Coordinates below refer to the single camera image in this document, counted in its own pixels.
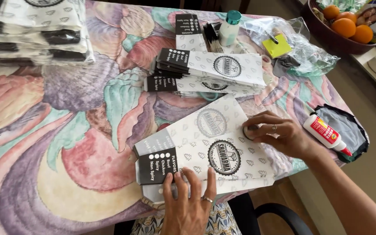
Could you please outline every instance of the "paintbrush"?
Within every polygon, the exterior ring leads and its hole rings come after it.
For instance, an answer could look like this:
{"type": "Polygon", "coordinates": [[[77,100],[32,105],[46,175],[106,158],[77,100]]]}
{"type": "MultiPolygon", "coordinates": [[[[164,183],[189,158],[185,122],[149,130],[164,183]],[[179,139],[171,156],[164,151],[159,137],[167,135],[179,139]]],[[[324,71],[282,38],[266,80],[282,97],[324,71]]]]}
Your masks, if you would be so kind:
{"type": "Polygon", "coordinates": [[[211,52],[224,53],[213,26],[210,23],[206,23],[203,25],[203,28],[208,44],[210,44],[211,52]]]}

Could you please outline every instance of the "glue bottle label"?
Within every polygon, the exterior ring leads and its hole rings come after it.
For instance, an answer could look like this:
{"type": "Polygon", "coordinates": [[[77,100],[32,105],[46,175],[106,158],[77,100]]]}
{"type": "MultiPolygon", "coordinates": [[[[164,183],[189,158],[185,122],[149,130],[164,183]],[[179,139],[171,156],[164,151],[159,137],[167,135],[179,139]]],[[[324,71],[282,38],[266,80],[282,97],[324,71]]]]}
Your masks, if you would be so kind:
{"type": "Polygon", "coordinates": [[[314,122],[311,123],[310,127],[317,133],[319,133],[320,136],[325,138],[330,144],[336,142],[337,136],[339,136],[339,134],[335,130],[333,130],[319,117],[317,117],[316,120],[314,120],[314,122]]]}

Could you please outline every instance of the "teal bottle cap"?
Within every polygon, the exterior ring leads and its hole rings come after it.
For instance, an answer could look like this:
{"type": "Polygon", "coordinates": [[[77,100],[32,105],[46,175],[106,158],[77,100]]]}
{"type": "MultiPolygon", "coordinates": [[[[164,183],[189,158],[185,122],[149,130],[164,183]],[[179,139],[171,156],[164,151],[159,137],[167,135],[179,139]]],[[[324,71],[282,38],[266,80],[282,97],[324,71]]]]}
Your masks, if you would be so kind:
{"type": "Polygon", "coordinates": [[[230,10],[226,16],[226,22],[231,25],[237,25],[240,22],[240,18],[242,18],[242,14],[237,10],[230,10]]]}

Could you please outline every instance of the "small white bottle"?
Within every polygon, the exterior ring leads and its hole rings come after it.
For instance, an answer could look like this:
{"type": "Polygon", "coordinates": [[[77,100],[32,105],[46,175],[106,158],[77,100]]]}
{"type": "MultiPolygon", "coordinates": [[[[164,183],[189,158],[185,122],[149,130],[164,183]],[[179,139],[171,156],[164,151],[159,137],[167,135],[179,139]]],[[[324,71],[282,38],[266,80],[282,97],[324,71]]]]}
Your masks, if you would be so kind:
{"type": "Polygon", "coordinates": [[[230,10],[227,13],[226,20],[218,30],[218,41],[222,46],[232,45],[239,32],[239,23],[242,14],[237,10],[230,10]]]}
{"type": "Polygon", "coordinates": [[[342,141],[342,136],[321,120],[316,114],[311,115],[304,122],[302,127],[316,137],[316,139],[327,148],[333,148],[336,151],[352,156],[352,153],[346,148],[345,142],[342,141]]]}

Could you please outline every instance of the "hand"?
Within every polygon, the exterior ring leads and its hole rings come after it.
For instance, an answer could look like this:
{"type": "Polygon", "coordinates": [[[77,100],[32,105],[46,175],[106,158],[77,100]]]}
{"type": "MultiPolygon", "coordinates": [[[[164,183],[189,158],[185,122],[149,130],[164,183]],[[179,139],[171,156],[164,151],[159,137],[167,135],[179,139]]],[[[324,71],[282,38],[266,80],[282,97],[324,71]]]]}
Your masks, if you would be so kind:
{"type": "MultiPolygon", "coordinates": [[[[206,230],[212,203],[201,200],[201,182],[195,173],[186,167],[182,168],[182,172],[191,184],[191,197],[188,198],[188,185],[180,172],[175,173],[178,199],[172,197],[170,185],[173,176],[168,173],[163,183],[165,212],[161,235],[203,235],[206,230]]],[[[211,167],[204,196],[211,200],[216,197],[216,172],[211,167]]]]}
{"type": "Polygon", "coordinates": [[[272,113],[264,111],[256,114],[243,123],[243,126],[252,126],[265,123],[259,129],[248,131],[247,135],[253,138],[255,143],[267,143],[274,146],[278,151],[304,161],[310,160],[320,153],[326,153],[326,149],[311,139],[303,129],[293,120],[283,119],[272,113]],[[274,138],[267,134],[278,134],[274,138]]]}

